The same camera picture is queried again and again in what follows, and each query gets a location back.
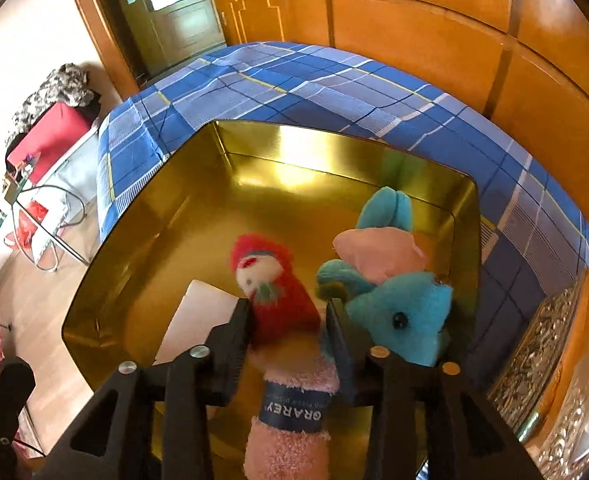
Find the gold tin box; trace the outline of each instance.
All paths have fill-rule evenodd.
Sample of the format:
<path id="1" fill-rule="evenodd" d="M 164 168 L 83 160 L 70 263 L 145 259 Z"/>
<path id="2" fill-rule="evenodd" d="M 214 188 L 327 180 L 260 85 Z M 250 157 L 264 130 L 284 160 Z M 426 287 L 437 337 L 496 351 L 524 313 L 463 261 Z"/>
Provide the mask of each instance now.
<path id="1" fill-rule="evenodd" d="M 317 269 L 336 257 L 332 240 L 354 228 L 362 206 L 383 186 L 412 198 L 418 245 L 429 268 L 453 286 L 448 358 L 460 362 L 473 333 L 479 283 L 475 182 L 383 142 L 250 121 L 206 124 L 135 197 L 72 301 L 63 324 L 70 355 L 94 389 L 124 360 L 151 365 L 192 280 L 241 295 L 229 253 L 246 232 L 287 245 L 295 273 L 313 295 Z M 210 421 L 219 478 L 243 478 L 261 391 L 261 377 L 246 366 L 239 393 Z M 335 404 L 332 477 L 360 479 L 369 410 Z"/>

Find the wooden door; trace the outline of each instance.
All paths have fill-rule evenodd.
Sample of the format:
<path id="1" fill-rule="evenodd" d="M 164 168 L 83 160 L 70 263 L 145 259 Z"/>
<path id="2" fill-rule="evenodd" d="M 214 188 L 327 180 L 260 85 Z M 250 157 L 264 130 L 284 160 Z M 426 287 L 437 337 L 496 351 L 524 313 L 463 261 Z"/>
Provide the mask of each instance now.
<path id="1" fill-rule="evenodd" d="M 150 75 L 224 43 L 214 0 L 119 0 Z"/>
<path id="2" fill-rule="evenodd" d="M 168 64 L 225 41 L 214 0 L 181 0 L 156 10 L 153 20 Z"/>

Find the pink fuzzy sock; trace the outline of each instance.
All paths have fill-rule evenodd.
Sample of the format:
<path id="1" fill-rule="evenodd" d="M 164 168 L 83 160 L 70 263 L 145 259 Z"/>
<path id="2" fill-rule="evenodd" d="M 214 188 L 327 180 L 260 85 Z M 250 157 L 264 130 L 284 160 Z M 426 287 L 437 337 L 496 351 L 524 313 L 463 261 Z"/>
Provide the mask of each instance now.
<path id="1" fill-rule="evenodd" d="M 246 477 L 248 480 L 326 480 L 330 436 L 320 429 L 324 408 L 316 408 L 327 406 L 329 396 L 338 390 L 335 364 L 319 356 L 308 372 L 286 374 L 269 368 L 264 380 L 268 384 L 261 413 L 252 419 L 248 436 L 243 466 Z M 294 431 L 280 430 L 260 419 Z"/>

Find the metal screw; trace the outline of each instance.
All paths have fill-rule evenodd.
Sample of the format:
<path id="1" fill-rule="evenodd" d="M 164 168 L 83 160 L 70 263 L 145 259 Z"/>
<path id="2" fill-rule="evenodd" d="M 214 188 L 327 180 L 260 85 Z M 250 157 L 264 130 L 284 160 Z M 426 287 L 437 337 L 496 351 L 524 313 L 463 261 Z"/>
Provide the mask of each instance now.
<path id="1" fill-rule="evenodd" d="M 444 373 L 446 373 L 446 375 L 459 375 L 461 373 L 461 367 L 453 362 L 447 362 L 444 363 L 443 366 L 441 367 L 441 370 L 443 370 Z"/>
<path id="2" fill-rule="evenodd" d="M 207 348 L 206 345 L 193 346 L 190 349 L 190 355 L 195 359 L 203 359 L 204 357 L 210 355 L 210 349 Z"/>
<path id="3" fill-rule="evenodd" d="M 377 359 L 385 359 L 389 356 L 389 350 L 385 346 L 373 346 L 370 348 L 370 355 Z"/>
<path id="4" fill-rule="evenodd" d="M 123 375 L 130 375 L 136 371 L 136 363 L 134 361 L 124 361 L 119 365 L 119 372 Z"/>

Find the blue plaid bedspread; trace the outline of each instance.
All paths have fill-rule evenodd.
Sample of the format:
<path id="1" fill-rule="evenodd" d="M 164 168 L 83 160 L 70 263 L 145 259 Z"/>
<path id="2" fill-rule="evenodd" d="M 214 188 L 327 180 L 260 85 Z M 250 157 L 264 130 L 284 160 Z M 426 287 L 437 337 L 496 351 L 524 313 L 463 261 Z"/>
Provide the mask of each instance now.
<path id="1" fill-rule="evenodd" d="M 363 56 L 252 43 L 201 56 L 115 108 L 99 130 L 105 239 L 154 173 L 214 119 L 295 124 L 380 139 L 474 177 L 481 193 L 481 301 L 469 370 L 488 386 L 541 300 L 589 266 L 589 225 L 508 134 L 446 92 Z"/>

